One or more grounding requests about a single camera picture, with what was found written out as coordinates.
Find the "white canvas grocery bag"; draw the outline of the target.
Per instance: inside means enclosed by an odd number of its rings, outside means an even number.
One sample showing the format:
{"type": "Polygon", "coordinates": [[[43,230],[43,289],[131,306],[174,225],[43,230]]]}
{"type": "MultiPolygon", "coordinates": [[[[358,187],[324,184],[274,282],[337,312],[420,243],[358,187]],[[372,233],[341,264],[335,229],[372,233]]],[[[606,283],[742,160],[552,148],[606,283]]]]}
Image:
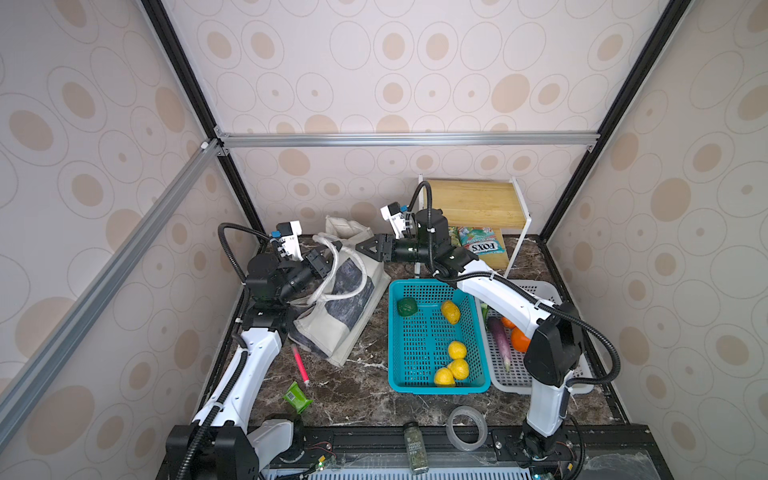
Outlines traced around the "white canvas grocery bag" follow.
{"type": "Polygon", "coordinates": [[[288,324],[288,336],[335,367],[348,359],[367,326],[391,277],[382,263],[364,256],[355,246],[373,238],[372,230],[356,221],[328,216],[325,230],[313,236],[327,249],[334,241],[341,250],[331,255],[331,272],[311,295],[299,300],[304,311],[288,324]]]}

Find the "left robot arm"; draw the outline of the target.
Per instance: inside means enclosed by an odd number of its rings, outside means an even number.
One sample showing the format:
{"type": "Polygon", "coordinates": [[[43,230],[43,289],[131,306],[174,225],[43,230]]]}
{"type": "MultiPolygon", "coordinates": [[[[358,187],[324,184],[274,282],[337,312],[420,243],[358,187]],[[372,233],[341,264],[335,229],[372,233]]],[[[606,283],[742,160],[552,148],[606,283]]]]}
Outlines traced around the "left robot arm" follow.
{"type": "Polygon", "coordinates": [[[237,349],[211,397],[187,425],[166,441],[170,479],[258,479],[279,454],[292,448],[295,426],[269,420],[254,432],[249,417],[266,373],[279,354],[288,322],[300,310],[291,300],[316,279],[326,280],[338,265],[342,244],[331,240],[302,260],[258,254],[242,269],[223,249],[245,288],[243,327],[237,349]]]}

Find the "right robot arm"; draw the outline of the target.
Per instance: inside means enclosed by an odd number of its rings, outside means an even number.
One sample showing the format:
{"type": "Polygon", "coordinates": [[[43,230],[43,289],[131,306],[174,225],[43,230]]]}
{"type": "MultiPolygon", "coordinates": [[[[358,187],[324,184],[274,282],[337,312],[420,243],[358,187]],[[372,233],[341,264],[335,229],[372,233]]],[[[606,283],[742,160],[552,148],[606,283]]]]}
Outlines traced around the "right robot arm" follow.
{"type": "Polygon", "coordinates": [[[382,263],[420,263],[433,277],[451,284],[510,319],[530,340],[524,365],[532,378],[532,393],[525,426],[540,438],[561,428],[567,395],[577,384],[609,384],[621,371],[618,350],[595,327],[581,320],[566,304],[556,305],[514,284],[488,266],[478,255],[451,243],[447,219],[428,208],[410,216],[404,234],[376,234],[355,250],[382,263]],[[598,378],[577,377],[575,366],[584,353],[584,335],[600,341],[612,367],[598,378]]]}

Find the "teal Fox's candy bag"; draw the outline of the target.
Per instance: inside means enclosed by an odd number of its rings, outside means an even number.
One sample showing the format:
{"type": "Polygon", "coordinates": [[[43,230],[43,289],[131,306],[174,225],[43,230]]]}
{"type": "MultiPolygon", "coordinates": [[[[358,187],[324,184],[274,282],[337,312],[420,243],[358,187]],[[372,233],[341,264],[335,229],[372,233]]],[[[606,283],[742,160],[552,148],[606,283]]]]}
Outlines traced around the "teal Fox's candy bag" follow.
{"type": "Polygon", "coordinates": [[[503,239],[490,227],[459,227],[458,237],[465,249],[478,256],[505,252],[503,239]]]}

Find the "green toy pepper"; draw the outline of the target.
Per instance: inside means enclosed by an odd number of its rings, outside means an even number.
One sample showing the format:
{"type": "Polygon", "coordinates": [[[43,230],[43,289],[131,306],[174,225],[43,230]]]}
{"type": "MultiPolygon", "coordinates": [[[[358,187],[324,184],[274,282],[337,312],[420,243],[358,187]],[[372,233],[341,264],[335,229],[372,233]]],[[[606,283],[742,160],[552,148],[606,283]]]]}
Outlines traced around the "green toy pepper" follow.
{"type": "Polygon", "coordinates": [[[404,297],[396,302],[396,310],[399,316],[407,318],[417,314],[419,306],[414,298],[404,297]]]}

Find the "yellow toy lemon upper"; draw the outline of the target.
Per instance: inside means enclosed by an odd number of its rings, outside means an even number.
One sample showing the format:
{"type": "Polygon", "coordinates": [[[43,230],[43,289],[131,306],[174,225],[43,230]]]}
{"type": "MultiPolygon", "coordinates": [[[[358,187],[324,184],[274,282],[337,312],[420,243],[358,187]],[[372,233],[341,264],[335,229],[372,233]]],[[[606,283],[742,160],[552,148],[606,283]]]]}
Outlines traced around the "yellow toy lemon upper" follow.
{"type": "Polygon", "coordinates": [[[440,307],[443,318],[451,325],[456,325],[461,319],[460,308],[452,301],[445,301],[440,307]]]}

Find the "pink marker pen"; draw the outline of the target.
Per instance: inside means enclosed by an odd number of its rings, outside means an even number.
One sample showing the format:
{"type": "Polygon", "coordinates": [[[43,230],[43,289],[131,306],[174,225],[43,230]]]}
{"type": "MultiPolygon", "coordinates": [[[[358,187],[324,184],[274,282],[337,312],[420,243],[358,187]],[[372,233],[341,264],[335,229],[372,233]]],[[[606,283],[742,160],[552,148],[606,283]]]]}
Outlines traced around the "pink marker pen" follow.
{"type": "Polygon", "coordinates": [[[291,350],[292,350],[292,353],[293,353],[294,360],[296,362],[297,368],[299,370],[299,374],[301,376],[302,382],[304,383],[305,386],[309,386],[310,385],[310,378],[309,378],[308,372],[306,370],[306,367],[304,365],[300,349],[299,349],[299,347],[296,344],[292,344],[291,345],[291,350]]]}

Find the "teal plastic basket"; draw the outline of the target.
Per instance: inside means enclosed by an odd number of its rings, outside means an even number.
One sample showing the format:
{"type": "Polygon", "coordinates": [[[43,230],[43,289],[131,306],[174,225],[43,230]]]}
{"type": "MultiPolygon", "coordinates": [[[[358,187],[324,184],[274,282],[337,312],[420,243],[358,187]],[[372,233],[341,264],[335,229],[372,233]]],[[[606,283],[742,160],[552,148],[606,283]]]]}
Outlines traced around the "teal plastic basket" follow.
{"type": "Polygon", "coordinates": [[[484,393],[490,387],[487,361],[482,352],[483,335],[473,296],[433,279],[396,280],[389,286],[388,379],[393,390],[417,395],[462,395],[484,393]],[[414,298],[417,314],[403,318],[396,302],[414,298]],[[440,307],[452,301],[461,310],[456,325],[447,322],[440,307]],[[468,350],[470,375],[454,387],[438,387],[435,372],[451,362],[448,346],[462,342],[468,350]]]}

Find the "yellow lemon middle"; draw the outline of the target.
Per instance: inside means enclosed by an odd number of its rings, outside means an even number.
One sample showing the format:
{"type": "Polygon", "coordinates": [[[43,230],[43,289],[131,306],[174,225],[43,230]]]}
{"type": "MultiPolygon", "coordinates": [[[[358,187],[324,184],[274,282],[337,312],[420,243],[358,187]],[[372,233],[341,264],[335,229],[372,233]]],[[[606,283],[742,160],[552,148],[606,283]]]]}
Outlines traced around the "yellow lemon middle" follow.
{"type": "Polygon", "coordinates": [[[465,359],[467,353],[467,347],[462,342],[452,341],[448,346],[448,355],[452,360],[465,359]]]}

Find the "green small packet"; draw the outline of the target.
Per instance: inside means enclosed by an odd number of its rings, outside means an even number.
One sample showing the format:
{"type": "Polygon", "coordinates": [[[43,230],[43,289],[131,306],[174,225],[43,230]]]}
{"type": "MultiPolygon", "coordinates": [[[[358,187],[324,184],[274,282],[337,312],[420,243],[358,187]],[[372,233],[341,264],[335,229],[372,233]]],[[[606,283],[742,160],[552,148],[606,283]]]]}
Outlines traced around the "green small packet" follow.
{"type": "Polygon", "coordinates": [[[297,382],[293,382],[283,395],[283,399],[291,405],[297,414],[302,414],[313,403],[301,390],[297,382]]]}

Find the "white plastic basket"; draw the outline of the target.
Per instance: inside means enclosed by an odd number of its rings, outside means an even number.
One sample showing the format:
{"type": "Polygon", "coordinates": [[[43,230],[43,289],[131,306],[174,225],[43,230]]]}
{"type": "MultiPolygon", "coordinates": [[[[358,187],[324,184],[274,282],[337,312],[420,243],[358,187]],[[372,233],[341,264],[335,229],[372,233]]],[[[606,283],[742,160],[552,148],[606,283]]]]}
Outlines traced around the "white plastic basket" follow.
{"type": "MultiPolygon", "coordinates": [[[[512,280],[512,282],[528,293],[554,304],[561,304],[563,302],[557,288],[551,283],[536,280],[512,280]]],[[[506,368],[504,358],[496,342],[496,337],[486,325],[488,319],[500,318],[501,315],[479,300],[475,301],[475,310],[480,315],[482,334],[484,334],[482,352],[488,363],[491,384],[504,393],[530,395],[532,377],[525,369],[524,353],[516,350],[511,345],[513,329],[507,328],[505,324],[502,324],[505,341],[511,349],[509,368],[506,368]]]]}

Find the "yellow lemon right lower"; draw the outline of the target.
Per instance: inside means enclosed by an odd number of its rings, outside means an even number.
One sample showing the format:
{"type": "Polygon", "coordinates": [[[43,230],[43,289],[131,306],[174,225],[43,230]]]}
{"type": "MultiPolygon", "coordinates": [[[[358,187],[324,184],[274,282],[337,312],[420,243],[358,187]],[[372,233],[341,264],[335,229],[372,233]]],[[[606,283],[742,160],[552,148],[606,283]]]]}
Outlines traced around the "yellow lemon right lower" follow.
{"type": "Polygon", "coordinates": [[[453,378],[456,381],[464,381],[466,380],[470,375],[470,367],[468,362],[465,359],[459,358],[453,360],[447,368],[453,375],[453,378]]]}

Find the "toy tomato orange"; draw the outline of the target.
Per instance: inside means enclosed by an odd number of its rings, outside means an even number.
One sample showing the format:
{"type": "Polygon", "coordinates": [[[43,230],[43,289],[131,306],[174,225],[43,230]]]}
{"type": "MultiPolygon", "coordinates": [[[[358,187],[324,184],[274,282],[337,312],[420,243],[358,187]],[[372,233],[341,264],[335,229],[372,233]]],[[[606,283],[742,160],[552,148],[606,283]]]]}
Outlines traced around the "toy tomato orange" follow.
{"type": "Polygon", "coordinates": [[[510,334],[510,344],[514,350],[521,353],[526,353],[530,345],[530,339],[522,332],[521,329],[515,328],[510,334]]]}

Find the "yellow lemon bottom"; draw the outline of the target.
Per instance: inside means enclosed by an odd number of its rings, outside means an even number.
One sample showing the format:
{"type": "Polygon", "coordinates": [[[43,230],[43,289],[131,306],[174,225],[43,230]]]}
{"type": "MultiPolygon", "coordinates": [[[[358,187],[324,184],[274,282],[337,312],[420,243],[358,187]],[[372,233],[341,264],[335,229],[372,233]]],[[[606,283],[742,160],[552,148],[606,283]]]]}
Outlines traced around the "yellow lemon bottom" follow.
{"type": "Polygon", "coordinates": [[[434,374],[433,383],[438,387],[454,386],[455,377],[453,375],[453,372],[447,367],[438,369],[434,374]]]}

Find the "clear tape roll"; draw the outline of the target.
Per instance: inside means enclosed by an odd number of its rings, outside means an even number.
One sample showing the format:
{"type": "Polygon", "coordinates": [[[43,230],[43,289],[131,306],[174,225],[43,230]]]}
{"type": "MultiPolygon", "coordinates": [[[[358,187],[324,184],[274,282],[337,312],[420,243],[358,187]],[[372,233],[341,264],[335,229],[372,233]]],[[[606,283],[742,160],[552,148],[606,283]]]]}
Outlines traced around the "clear tape roll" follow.
{"type": "Polygon", "coordinates": [[[470,406],[458,406],[446,421],[449,443],[461,452],[474,452],[483,447],[489,428],[485,416],[470,406]]]}

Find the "spice jar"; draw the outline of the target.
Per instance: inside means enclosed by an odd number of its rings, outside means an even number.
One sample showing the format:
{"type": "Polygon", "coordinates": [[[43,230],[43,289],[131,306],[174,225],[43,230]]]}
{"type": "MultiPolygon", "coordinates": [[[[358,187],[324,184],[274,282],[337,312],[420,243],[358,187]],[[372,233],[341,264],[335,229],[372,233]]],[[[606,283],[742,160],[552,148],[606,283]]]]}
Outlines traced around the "spice jar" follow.
{"type": "Polygon", "coordinates": [[[404,443],[409,467],[413,475],[425,474],[429,470],[428,455],[423,434],[417,422],[403,426],[404,443]]]}

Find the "aluminium frame bar back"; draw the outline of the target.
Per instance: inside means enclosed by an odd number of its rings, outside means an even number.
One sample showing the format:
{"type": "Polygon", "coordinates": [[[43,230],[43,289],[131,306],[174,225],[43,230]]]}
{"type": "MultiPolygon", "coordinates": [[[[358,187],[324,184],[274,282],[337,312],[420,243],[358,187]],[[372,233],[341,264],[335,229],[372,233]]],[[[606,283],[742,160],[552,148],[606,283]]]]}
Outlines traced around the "aluminium frame bar back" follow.
{"type": "Polygon", "coordinates": [[[453,146],[593,146],[596,131],[512,132],[416,132],[416,133],[302,133],[235,134],[223,132],[202,143],[204,148],[228,151],[233,148],[373,148],[453,146]]]}

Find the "aluminium frame bar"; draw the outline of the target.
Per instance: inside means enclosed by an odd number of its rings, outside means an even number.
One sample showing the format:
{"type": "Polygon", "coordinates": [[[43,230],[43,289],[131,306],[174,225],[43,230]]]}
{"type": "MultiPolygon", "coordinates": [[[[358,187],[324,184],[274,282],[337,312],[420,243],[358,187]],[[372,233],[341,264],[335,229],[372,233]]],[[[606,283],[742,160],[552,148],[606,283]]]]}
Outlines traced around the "aluminium frame bar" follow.
{"type": "Polygon", "coordinates": [[[1,398],[1,447],[5,449],[69,361],[116,292],[175,214],[194,183],[216,159],[221,142],[207,141],[140,219],[1,398]]]}
{"type": "Polygon", "coordinates": [[[593,146],[596,131],[512,132],[416,132],[416,133],[302,133],[235,134],[223,132],[202,143],[204,148],[228,151],[233,148],[373,148],[453,146],[593,146]]]}

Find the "aluminium frame bar left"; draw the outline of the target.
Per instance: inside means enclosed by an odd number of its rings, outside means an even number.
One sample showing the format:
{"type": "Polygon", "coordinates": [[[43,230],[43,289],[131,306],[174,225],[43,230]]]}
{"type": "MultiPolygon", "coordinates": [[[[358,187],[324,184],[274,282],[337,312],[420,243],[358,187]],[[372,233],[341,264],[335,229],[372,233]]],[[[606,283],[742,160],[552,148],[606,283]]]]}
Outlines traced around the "aluminium frame bar left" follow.
{"type": "Polygon", "coordinates": [[[175,214],[194,183],[216,159],[221,142],[207,141],[140,219],[1,398],[1,447],[5,449],[69,361],[116,292],[175,214]]]}

